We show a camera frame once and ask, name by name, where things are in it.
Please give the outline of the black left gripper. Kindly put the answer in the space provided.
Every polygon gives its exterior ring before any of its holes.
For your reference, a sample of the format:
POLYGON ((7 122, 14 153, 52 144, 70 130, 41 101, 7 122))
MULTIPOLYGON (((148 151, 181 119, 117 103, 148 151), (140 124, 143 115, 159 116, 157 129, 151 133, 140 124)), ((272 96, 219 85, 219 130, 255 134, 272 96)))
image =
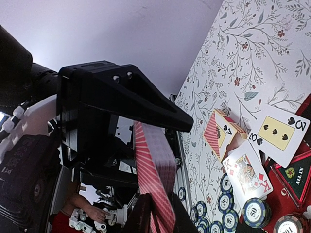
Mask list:
POLYGON ((135 65, 97 61, 58 71, 57 113, 63 165, 131 159, 132 148, 115 136, 118 116, 189 132, 190 115, 165 97, 135 65))

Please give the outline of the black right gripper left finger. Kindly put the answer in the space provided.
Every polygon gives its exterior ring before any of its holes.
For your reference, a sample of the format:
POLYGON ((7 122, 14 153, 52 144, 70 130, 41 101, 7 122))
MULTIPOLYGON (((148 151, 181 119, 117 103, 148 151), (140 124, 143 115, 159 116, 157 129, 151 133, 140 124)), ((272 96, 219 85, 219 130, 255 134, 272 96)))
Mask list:
POLYGON ((148 233, 150 229, 151 195, 140 195, 126 222, 127 233, 148 233))

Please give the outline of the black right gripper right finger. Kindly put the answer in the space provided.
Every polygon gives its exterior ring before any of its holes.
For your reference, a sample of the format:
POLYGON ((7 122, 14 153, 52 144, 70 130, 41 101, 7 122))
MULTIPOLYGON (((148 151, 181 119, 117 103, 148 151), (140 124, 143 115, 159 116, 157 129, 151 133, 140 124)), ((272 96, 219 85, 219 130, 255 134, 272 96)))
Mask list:
POLYGON ((189 217, 179 197, 172 193, 170 199, 173 211, 175 213, 175 225, 173 233, 197 233, 197 229, 189 217))

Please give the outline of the green chip cluster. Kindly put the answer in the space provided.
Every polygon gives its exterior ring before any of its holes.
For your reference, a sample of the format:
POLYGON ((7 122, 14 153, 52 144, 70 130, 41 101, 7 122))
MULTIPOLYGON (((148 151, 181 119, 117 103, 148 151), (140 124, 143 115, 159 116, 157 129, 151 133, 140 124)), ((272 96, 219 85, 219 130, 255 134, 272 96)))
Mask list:
POLYGON ((199 218, 198 220, 198 224, 202 224, 202 225, 205 225, 206 228, 209 228, 210 226, 210 223, 209 221, 204 217, 204 218, 199 218))
POLYGON ((196 229, 199 233, 208 233, 208 228, 203 224, 198 225, 196 229))

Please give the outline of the green chip front cluster top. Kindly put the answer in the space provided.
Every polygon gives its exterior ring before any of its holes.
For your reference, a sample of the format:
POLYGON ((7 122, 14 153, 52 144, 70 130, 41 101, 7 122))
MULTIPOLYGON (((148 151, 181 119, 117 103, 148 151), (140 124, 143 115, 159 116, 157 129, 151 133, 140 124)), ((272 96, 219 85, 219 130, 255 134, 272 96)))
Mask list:
POLYGON ((204 218, 199 218, 198 220, 198 224, 202 224, 202 225, 205 225, 206 228, 209 228, 210 226, 210 223, 209 221, 204 217, 204 218))

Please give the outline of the green chip table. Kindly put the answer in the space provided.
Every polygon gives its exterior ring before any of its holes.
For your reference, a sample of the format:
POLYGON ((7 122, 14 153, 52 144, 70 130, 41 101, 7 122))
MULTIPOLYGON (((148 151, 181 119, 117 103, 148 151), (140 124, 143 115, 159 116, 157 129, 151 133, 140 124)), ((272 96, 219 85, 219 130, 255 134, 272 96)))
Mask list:
POLYGON ((223 214, 222 225, 227 232, 235 232, 239 221, 239 216, 235 210, 228 210, 223 214))
POLYGON ((218 210, 225 214, 234 209, 234 198, 231 193, 223 193, 218 198, 218 210))

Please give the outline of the red backed card deck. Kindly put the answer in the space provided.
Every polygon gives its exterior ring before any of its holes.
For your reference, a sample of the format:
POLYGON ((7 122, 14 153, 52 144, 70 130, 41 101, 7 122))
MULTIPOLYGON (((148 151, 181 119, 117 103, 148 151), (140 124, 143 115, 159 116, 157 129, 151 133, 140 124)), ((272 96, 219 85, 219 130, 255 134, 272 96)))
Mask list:
POLYGON ((176 163, 162 128, 134 122, 135 157, 141 194, 152 200, 151 232, 172 233, 175 213, 169 201, 173 192, 176 163))

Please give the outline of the green chip stack seat six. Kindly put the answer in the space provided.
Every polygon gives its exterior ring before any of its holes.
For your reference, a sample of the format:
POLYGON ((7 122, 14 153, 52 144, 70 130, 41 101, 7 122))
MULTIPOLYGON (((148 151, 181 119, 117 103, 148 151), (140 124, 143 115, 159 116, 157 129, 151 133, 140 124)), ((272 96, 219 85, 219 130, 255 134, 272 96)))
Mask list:
POLYGON ((266 227, 272 217, 271 207, 260 198, 250 198, 242 210, 244 222, 252 228, 266 227))

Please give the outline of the king of diamonds card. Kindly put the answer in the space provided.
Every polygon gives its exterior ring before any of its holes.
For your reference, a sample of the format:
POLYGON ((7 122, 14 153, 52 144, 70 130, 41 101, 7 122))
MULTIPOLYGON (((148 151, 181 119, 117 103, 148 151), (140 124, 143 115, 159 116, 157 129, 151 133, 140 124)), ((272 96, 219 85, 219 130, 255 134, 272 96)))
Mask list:
POLYGON ((258 153, 245 140, 222 161, 241 208, 250 198, 263 198, 274 190, 258 153))

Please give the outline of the red playing card deck box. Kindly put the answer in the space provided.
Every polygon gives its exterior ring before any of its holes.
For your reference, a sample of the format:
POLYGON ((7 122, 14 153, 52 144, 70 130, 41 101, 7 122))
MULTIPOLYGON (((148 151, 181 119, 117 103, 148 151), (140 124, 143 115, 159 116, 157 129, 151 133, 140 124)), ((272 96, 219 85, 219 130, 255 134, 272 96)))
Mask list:
POLYGON ((228 152, 237 148, 247 138, 247 133, 226 113, 214 109, 203 133, 213 155, 219 162, 228 156, 228 152))

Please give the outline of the triangular all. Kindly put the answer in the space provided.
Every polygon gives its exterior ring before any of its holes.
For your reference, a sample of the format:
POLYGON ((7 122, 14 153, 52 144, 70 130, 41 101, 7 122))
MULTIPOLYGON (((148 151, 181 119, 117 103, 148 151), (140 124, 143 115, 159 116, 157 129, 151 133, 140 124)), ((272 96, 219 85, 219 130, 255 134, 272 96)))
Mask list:
POLYGON ((295 156, 286 168, 274 164, 271 169, 296 207, 302 207, 311 186, 311 151, 295 156))

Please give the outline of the three of spades card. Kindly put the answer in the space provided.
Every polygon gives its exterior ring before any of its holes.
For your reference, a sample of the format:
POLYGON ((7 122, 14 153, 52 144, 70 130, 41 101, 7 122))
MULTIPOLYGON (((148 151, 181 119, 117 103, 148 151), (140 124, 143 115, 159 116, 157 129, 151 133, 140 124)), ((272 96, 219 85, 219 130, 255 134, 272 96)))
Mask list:
POLYGON ((250 144, 286 168, 305 136, 310 120, 264 104, 248 135, 250 144))

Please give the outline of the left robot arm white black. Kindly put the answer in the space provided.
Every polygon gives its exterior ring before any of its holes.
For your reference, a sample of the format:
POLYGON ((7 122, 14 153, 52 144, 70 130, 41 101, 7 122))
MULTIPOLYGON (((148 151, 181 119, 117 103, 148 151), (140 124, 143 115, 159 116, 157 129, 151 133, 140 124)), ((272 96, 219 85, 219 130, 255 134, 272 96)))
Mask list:
POLYGON ((57 121, 63 165, 99 170, 112 150, 133 152, 115 136, 119 117, 189 132, 193 119, 168 100, 135 65, 97 61, 59 71, 33 62, 31 53, 0 30, 0 156, 24 135, 43 135, 57 121))

